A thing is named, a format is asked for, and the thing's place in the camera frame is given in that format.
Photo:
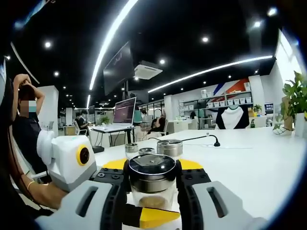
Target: bracelet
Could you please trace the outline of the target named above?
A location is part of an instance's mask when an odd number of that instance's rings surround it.
[[[31,181],[28,186],[27,186],[27,190],[29,191],[29,187],[30,187],[30,184],[34,183],[35,181]]]

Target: plant pot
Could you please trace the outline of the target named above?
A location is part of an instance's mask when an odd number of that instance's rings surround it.
[[[295,135],[307,139],[307,121],[304,113],[295,115]]]

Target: yellow circular sensor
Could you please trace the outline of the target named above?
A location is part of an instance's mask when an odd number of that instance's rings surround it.
[[[90,152],[85,145],[80,145],[76,152],[77,162],[80,166],[84,166],[90,159]]]

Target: laptop screen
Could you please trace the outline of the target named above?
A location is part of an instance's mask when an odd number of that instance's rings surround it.
[[[113,123],[133,123],[136,97],[115,104]]]

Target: black ceiling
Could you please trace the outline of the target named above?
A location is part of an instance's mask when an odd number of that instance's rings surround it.
[[[131,43],[134,66],[142,60],[159,65],[163,72],[150,80],[129,80],[130,90],[151,89],[186,75],[249,57],[273,55],[278,38],[278,16],[268,17],[272,6],[257,0],[139,0],[117,31],[98,71],[92,91],[89,90],[94,66],[106,33],[125,5],[126,0],[56,0],[49,2],[13,40],[17,52],[31,73],[40,81],[35,86],[55,85],[59,91],[59,109],[86,107],[111,99],[120,100],[122,85],[104,96],[103,68],[127,42]],[[256,20],[260,28],[251,29]],[[209,37],[208,43],[201,38]],[[45,41],[51,41],[49,50]],[[11,50],[8,73],[14,77],[26,73]],[[150,94],[162,99],[163,93],[174,94],[246,78],[259,69],[269,74],[273,59],[248,63],[206,73]]]

